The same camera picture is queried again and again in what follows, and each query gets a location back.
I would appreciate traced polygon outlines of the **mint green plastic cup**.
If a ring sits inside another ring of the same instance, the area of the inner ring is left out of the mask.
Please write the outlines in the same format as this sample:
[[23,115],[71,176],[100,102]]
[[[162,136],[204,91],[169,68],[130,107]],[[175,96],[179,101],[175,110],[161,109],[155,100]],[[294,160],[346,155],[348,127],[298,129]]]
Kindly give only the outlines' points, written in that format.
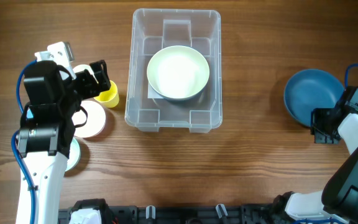
[[70,144],[70,154],[67,161],[67,168],[65,171],[68,172],[69,170],[72,170],[79,163],[80,157],[81,157],[80,145],[78,141],[75,138],[73,138]]

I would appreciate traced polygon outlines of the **cream plastic cup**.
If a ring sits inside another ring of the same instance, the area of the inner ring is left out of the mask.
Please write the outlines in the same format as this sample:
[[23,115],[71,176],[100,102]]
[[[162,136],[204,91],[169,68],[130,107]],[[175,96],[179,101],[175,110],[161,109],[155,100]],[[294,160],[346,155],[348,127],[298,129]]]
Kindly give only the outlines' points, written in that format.
[[76,67],[73,68],[73,71],[75,73],[83,72],[85,70],[87,70],[91,75],[94,75],[94,71],[92,70],[92,68],[89,65],[81,64],[81,65],[77,65]]

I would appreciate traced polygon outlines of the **cream white bowl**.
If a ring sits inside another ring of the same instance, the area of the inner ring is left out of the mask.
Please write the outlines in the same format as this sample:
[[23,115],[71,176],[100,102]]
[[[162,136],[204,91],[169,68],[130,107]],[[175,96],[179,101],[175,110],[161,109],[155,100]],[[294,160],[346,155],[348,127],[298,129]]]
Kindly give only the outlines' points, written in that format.
[[210,67],[197,50],[173,45],[159,50],[149,61],[147,81],[163,96],[186,98],[201,92],[209,82]]

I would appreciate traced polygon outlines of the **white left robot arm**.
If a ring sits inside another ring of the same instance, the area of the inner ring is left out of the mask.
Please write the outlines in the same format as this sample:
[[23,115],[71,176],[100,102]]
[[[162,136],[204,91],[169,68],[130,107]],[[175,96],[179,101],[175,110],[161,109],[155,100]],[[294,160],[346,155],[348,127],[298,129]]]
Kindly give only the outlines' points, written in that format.
[[72,117],[81,102],[111,85],[104,60],[90,70],[73,72],[52,60],[29,63],[19,75],[29,97],[20,104],[20,128],[11,147],[21,170],[16,223],[56,223],[70,144],[78,124]]

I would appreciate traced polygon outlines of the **pink plastic cup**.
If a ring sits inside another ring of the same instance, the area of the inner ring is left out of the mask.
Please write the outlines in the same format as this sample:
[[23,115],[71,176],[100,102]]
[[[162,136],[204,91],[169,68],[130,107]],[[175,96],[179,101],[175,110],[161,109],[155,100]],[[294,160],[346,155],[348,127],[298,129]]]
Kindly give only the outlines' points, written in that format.
[[82,101],[81,107],[87,112],[80,110],[72,116],[74,125],[83,124],[82,127],[75,128],[75,137],[90,138],[99,134],[106,124],[106,113],[104,108],[94,101]]

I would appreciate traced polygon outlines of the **blue bowl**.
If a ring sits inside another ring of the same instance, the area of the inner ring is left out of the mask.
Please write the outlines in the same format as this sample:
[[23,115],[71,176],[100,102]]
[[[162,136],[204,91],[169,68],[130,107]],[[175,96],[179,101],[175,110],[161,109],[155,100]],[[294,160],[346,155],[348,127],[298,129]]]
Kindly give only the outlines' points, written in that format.
[[189,97],[186,97],[186,98],[170,98],[170,97],[167,97],[167,96],[163,96],[163,99],[165,100],[170,100],[170,101],[186,101],[186,100],[192,100],[193,98],[197,98],[197,97],[200,97],[204,95],[204,91],[201,91],[193,96],[189,96]]
[[333,108],[343,91],[343,84],[330,73],[305,69],[287,81],[283,101],[290,116],[309,127],[311,112],[316,108]]

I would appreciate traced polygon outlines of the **white label in bin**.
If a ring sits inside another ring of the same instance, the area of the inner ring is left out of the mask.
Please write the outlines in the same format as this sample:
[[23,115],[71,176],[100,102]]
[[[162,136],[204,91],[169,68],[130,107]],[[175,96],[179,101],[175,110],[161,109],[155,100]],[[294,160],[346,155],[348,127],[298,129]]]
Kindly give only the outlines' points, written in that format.
[[155,91],[150,84],[148,84],[147,98],[150,99],[163,99],[163,96]]

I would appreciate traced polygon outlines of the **clear plastic storage bin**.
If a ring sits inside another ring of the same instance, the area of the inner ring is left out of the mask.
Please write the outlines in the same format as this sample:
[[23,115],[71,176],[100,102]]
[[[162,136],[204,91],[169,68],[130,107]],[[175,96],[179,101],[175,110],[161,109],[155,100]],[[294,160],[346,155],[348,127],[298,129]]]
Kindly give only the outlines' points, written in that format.
[[[146,69],[159,50],[184,45],[200,52],[210,67],[204,95],[186,101],[147,98]],[[207,133],[223,121],[221,16],[215,10],[137,9],[132,20],[125,121],[141,131],[187,128]]]

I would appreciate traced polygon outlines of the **yellow plastic cup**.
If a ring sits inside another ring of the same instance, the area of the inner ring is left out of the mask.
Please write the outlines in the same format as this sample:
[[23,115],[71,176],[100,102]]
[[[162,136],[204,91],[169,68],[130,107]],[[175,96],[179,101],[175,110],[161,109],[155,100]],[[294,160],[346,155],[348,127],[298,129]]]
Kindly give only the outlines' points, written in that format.
[[116,84],[113,81],[109,81],[111,87],[108,91],[101,92],[94,99],[106,108],[113,108],[119,104],[119,93]]

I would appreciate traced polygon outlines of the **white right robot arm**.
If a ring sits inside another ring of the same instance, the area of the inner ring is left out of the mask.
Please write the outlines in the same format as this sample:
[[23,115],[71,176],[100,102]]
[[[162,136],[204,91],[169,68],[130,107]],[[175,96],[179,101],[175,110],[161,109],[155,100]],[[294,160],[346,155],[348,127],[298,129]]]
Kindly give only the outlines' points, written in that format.
[[358,87],[347,87],[333,108],[314,109],[310,129],[316,143],[344,141],[349,157],[323,190],[279,195],[270,213],[292,223],[358,223]]

